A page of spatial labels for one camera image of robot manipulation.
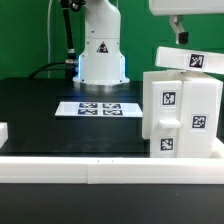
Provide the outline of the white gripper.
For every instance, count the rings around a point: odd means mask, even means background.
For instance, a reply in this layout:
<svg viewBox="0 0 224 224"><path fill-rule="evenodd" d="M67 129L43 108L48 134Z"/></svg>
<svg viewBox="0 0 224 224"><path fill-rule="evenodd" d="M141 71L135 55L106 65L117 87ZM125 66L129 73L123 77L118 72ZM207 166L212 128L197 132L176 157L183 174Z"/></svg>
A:
<svg viewBox="0 0 224 224"><path fill-rule="evenodd" d="M182 15L224 13L224 0L149 0L149 8L153 15L172 15L169 23L176 43L186 45L189 33L182 25Z"/></svg>

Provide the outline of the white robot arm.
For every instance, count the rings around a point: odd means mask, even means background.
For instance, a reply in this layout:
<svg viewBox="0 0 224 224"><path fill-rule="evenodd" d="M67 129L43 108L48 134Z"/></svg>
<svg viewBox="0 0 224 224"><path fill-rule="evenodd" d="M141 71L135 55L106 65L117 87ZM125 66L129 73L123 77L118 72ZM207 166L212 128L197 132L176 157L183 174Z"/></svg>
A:
<svg viewBox="0 0 224 224"><path fill-rule="evenodd" d="M148 0L154 16L168 16L176 43L188 43L189 33L182 26L184 15L224 13L224 0ZM125 57L120 52L121 14L109 0L72 3L85 8L85 48L78 58L74 86L103 88L127 85Z"/></svg>

